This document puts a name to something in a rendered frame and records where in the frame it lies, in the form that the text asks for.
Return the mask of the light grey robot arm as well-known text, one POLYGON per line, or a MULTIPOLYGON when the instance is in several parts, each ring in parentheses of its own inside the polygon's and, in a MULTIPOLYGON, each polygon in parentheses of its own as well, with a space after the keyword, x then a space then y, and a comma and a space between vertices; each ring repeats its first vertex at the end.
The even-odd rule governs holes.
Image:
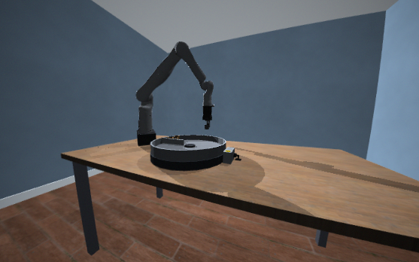
POLYGON ((176 64, 183 60, 195 75, 203 90, 207 90, 203 94, 203 100, 211 100, 211 95, 214 89, 212 81, 206 81, 206 76, 195 61, 188 45, 185 42, 178 42, 171 53, 161 62, 153 74, 149 77, 147 82, 137 91, 136 98, 141 102, 139 106, 139 120, 138 131, 140 133, 152 132, 152 107, 153 107, 153 94, 152 92, 172 73, 176 64))

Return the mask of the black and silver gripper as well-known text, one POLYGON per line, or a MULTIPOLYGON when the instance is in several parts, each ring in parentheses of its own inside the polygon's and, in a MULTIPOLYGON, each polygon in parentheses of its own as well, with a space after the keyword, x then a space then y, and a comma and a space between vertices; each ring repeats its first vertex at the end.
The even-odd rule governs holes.
POLYGON ((202 119, 207 121, 208 127, 210 127, 210 120, 212 120, 211 116, 211 108, 214 107, 212 105, 211 100, 203 100, 203 117, 202 119))

